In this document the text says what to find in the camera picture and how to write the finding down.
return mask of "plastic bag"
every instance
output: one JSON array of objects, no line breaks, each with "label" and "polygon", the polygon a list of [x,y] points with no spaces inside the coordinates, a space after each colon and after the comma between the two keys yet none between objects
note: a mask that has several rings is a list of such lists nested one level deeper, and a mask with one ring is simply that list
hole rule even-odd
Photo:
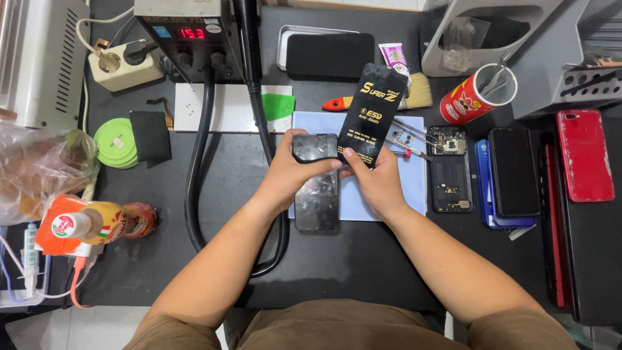
[{"label": "plastic bag", "polygon": [[96,152],[81,130],[0,123],[0,225],[40,220],[48,199],[83,190],[100,170]]},{"label": "plastic bag", "polygon": [[471,68],[471,50],[480,49],[490,23],[471,17],[456,17],[443,32],[443,66],[458,72]]}]

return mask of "blue work mat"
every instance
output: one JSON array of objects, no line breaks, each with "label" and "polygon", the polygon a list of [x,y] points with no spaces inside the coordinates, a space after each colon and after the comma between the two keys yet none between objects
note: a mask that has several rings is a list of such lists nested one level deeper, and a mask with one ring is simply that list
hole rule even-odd
[{"label": "blue work mat", "polygon": [[[341,126],[345,120],[345,113],[327,112],[294,112],[292,127],[305,129],[310,134],[336,134],[339,136]],[[419,130],[424,130],[424,119],[420,116],[396,116],[400,121],[405,122]],[[389,134],[394,130],[401,130],[395,125],[391,126]],[[384,143],[392,151],[403,151],[402,148]],[[409,146],[419,151],[425,151],[424,142],[413,139]],[[404,160],[401,156],[397,157],[399,176],[402,182],[404,197],[409,206],[425,215],[427,206],[425,204],[425,160],[416,155]],[[339,198],[339,219],[350,221],[381,221],[376,214],[371,211],[367,202],[363,199],[358,188],[356,176],[350,176],[341,181]],[[294,205],[289,208],[290,219],[294,218]]]}]

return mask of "temperature reading 153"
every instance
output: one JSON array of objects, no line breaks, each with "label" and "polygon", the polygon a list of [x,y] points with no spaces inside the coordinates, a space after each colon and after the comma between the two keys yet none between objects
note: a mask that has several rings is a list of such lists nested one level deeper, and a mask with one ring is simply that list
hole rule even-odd
[{"label": "temperature reading 153", "polygon": [[205,39],[203,29],[181,28],[177,30],[177,36],[179,39]]}]

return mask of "black smartphone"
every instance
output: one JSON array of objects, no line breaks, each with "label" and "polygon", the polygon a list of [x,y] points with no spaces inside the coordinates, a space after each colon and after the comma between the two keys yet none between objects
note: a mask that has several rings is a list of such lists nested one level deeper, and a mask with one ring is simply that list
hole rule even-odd
[{"label": "black smartphone", "polygon": [[540,196],[529,130],[496,128],[488,133],[495,206],[501,217],[540,214]]},{"label": "black smartphone", "polygon": [[[299,163],[337,158],[337,135],[294,135],[292,154]],[[329,171],[309,179],[294,197],[294,212],[296,229],[299,231],[331,231],[339,228],[338,171]]]},{"label": "black smartphone", "polygon": [[473,210],[471,172],[467,133],[458,126],[431,126],[434,137],[428,154],[432,154],[432,202],[436,212],[470,212]]}]

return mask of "white floor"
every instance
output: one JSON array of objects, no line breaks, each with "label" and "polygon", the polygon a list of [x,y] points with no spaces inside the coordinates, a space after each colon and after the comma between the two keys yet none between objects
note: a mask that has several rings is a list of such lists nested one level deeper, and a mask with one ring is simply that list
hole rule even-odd
[{"label": "white floor", "polygon": [[[72,307],[9,323],[6,330],[17,350],[122,349],[148,309],[146,306]],[[222,326],[216,334],[223,350],[227,350]]]}]

